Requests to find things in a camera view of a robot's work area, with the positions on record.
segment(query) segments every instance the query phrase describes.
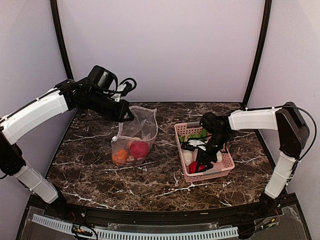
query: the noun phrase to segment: clear plastic bag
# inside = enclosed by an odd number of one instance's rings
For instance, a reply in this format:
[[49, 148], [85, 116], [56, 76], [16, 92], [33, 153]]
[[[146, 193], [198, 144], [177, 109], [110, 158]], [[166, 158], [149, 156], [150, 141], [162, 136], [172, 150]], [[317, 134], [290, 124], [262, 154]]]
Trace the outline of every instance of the clear plastic bag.
[[118, 166], [142, 164], [158, 134], [157, 109], [141, 106], [129, 109], [134, 120], [119, 123], [118, 135], [111, 141], [112, 161]]

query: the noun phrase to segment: black base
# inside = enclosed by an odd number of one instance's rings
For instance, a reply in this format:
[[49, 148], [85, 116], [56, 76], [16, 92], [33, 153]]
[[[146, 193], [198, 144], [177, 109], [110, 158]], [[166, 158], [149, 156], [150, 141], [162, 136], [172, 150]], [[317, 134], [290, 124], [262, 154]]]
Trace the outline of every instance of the black base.
[[[311, 235], [296, 194], [285, 194], [278, 203], [281, 205], [281, 208], [296, 205], [307, 239], [311, 240]], [[218, 222], [220, 227], [232, 225], [234, 227], [238, 227], [240, 232], [243, 232], [254, 227], [254, 221], [261, 218], [255, 213], [258, 205], [259, 203], [255, 202], [241, 206], [197, 211], [143, 212], [84, 207], [67, 203], [68, 209], [74, 213], [75, 218], [73, 215], [68, 215], [65, 219], [68, 221], [86, 224], [90, 227], [108, 226], [110, 223], [145, 226], [178, 226]], [[44, 209], [44, 214], [48, 216], [57, 217], [48, 208], [46, 203], [41, 200], [41, 198], [32, 195], [25, 209], [25, 214], [22, 217], [16, 240], [20, 240], [26, 216], [29, 211], [29, 207], [31, 206]]]

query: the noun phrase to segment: red apple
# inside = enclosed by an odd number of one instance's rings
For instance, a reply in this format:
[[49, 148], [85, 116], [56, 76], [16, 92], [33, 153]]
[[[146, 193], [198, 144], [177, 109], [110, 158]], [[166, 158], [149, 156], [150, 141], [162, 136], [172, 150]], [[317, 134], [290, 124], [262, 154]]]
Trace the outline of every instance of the red apple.
[[130, 152], [134, 158], [144, 158], [148, 155], [149, 145], [144, 141], [134, 141], [130, 144]]

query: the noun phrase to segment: white cable tray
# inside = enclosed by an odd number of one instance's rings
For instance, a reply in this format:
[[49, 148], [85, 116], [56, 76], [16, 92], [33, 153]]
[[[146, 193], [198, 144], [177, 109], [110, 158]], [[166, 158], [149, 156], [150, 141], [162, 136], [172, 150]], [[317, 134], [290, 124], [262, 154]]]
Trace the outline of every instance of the white cable tray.
[[[73, 224], [69, 222], [51, 219], [38, 214], [33, 214], [32, 222], [65, 234], [74, 235], [71, 232]], [[110, 231], [99, 228], [94, 228], [94, 230], [99, 240], [218, 240], [239, 236], [238, 227], [186, 233], [135, 233]], [[93, 234], [91, 239], [96, 239], [96, 236]]]

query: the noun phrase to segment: black metal frame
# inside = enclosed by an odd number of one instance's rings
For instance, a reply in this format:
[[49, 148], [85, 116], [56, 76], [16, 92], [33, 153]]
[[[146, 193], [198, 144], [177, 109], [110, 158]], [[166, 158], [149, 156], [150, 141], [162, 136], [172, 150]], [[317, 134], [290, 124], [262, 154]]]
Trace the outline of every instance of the black metal frame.
[[[306, 223], [306, 219], [304, 217], [296, 194], [284, 194], [279, 203], [281, 204], [281, 208], [296, 205], [306, 237], [308, 240], [311, 240], [311, 235]], [[254, 209], [256, 209], [258, 204], [258, 202], [255, 202], [246, 205], [225, 208], [173, 212], [123, 211], [78, 206], [74, 204], [68, 204], [68, 207], [77, 215], [77, 220], [79, 219], [78, 222], [89, 225], [91, 227], [107, 226], [110, 223], [145, 226], [178, 226], [218, 222], [220, 227], [232, 225], [234, 227], [238, 227], [239, 231], [242, 232], [248, 228], [253, 227], [255, 225], [254, 221], [257, 217], [238, 213], [252, 213]], [[32, 195], [24, 210], [16, 240], [20, 240], [21, 238], [30, 207], [43, 209], [44, 214], [55, 217], [54, 214], [52, 214], [52, 212], [47, 209], [47, 205], [42, 201], [40, 197]]]
[[65, 73], [66, 73], [66, 76], [68, 79], [74, 79], [74, 75], [72, 73], [71, 65], [69, 62], [68, 54], [67, 54], [64, 35], [62, 32], [57, 0], [50, 0], [50, 4], [51, 4], [51, 12], [52, 12], [52, 18], [53, 18], [56, 39], [58, 41], [64, 70], [65, 70]]
[[257, 73], [258, 73], [262, 53], [265, 46], [266, 36], [267, 36], [267, 30], [268, 30], [269, 18], [270, 18], [270, 12], [271, 12], [271, 3], [272, 3], [272, 0], [265, 0], [265, 3], [264, 3], [263, 18], [262, 18], [260, 35], [259, 35], [259, 41], [258, 41], [258, 45], [255, 52], [255, 57], [252, 65], [251, 74], [249, 77], [249, 82], [248, 82], [248, 85], [246, 86], [245, 94], [242, 100], [242, 107], [246, 107], [248, 105], [248, 102], [257, 78]]

